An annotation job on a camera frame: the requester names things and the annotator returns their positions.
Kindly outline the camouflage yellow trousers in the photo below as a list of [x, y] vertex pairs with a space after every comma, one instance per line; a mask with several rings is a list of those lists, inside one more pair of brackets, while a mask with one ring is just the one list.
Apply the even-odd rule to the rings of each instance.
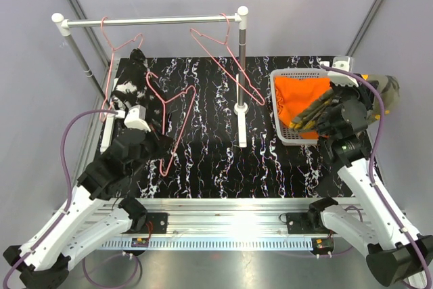
[[[388, 115], [400, 100], [400, 85], [396, 77], [390, 75], [362, 74], [380, 95], [383, 101], [384, 114]], [[372, 124], [381, 118], [379, 99], [363, 83], [357, 86], [339, 86], [328, 77], [292, 79], [293, 85], [287, 89], [292, 92], [288, 96], [288, 108], [293, 112], [288, 115], [286, 125], [289, 129], [304, 135], [315, 131], [319, 117], [328, 108], [341, 104], [345, 99], [367, 100], [367, 123]]]

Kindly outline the orange trousers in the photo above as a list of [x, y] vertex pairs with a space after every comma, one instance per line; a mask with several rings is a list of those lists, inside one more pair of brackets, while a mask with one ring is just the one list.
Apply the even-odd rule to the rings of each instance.
[[275, 77], [278, 119], [303, 139], [318, 139], [317, 119], [333, 95], [330, 79]]

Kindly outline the pink hanger with orange trousers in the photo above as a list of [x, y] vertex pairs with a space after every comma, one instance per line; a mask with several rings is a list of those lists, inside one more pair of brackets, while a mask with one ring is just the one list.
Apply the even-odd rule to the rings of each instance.
[[[222, 22], [226, 24], [225, 36], [222, 40], [215, 39], [209, 35], [206, 35], [195, 28], [190, 28], [189, 32], [193, 40], [204, 50], [205, 54], [218, 66], [219, 70], [223, 72], [228, 79], [231, 79], [235, 83], [237, 91], [237, 104], [242, 106], [245, 103], [244, 96], [249, 97], [253, 102], [259, 106], [264, 106], [266, 101], [262, 96], [261, 92], [252, 84], [250, 77], [246, 70], [246, 31], [248, 25], [248, 8], [241, 6], [233, 16], [228, 16], [224, 13], [220, 13], [215, 16], [214, 19], [220, 18]], [[229, 46], [229, 36], [231, 33], [231, 23], [238, 23], [239, 32], [239, 54], [235, 55]], [[211, 54], [211, 52], [201, 42], [202, 39], [212, 41], [221, 47], [224, 47], [227, 54], [229, 55], [229, 63], [234, 64], [237, 75], [234, 74], [233, 70], [228, 70], [226, 64], [223, 64], [221, 59], [217, 59]]]

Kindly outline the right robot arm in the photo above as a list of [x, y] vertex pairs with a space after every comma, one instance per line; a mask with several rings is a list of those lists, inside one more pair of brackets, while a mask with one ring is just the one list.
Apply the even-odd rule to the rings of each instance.
[[373, 101], [380, 95], [373, 86], [332, 83], [319, 112], [318, 145], [321, 155], [355, 195], [370, 224], [352, 217], [334, 199], [309, 206], [308, 227], [343, 237], [366, 260], [373, 277], [383, 286], [423, 275], [432, 287], [432, 236], [423, 236], [396, 205], [374, 170], [373, 151], [359, 139], [368, 127]]

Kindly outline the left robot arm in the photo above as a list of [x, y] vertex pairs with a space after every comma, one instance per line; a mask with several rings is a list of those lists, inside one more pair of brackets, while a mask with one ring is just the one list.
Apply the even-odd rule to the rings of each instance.
[[39, 233], [3, 253], [25, 288], [58, 288], [77, 264], [110, 238], [150, 229], [147, 209], [128, 196], [107, 217], [79, 231], [148, 161], [166, 156], [173, 142], [158, 131], [127, 129], [88, 164], [67, 201]]

